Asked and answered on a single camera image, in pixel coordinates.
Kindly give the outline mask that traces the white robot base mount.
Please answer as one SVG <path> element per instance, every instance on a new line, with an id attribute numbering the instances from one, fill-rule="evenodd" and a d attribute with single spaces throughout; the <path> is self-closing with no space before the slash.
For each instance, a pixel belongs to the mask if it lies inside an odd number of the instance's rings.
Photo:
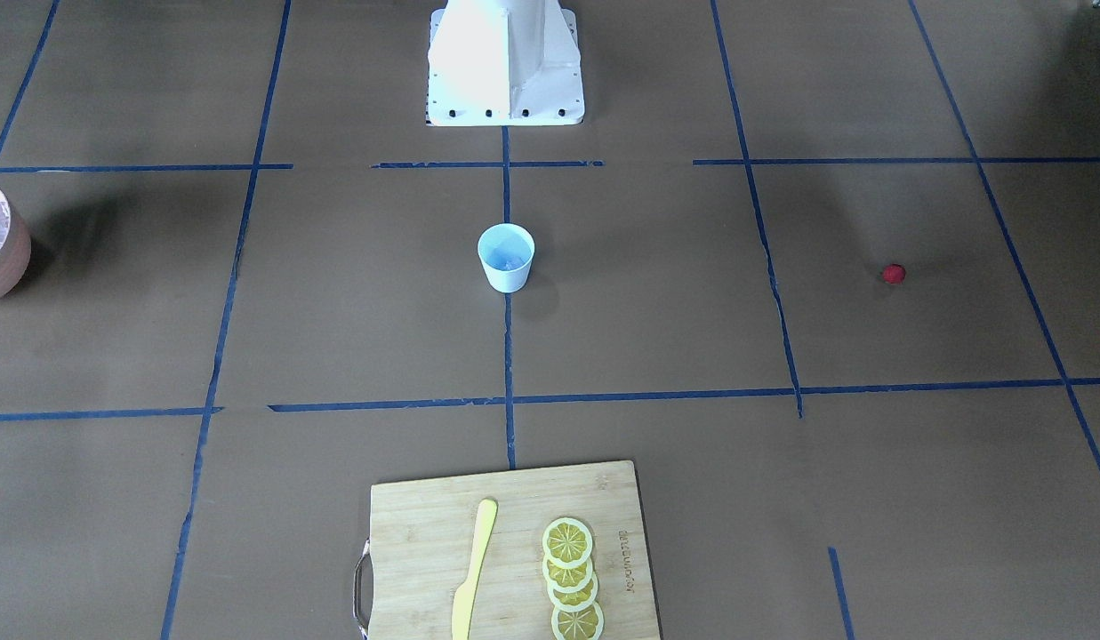
<path id="1" fill-rule="evenodd" d="M 583 121 L 575 13 L 558 1 L 448 1 L 430 15 L 425 122 L 568 126 Z"/>

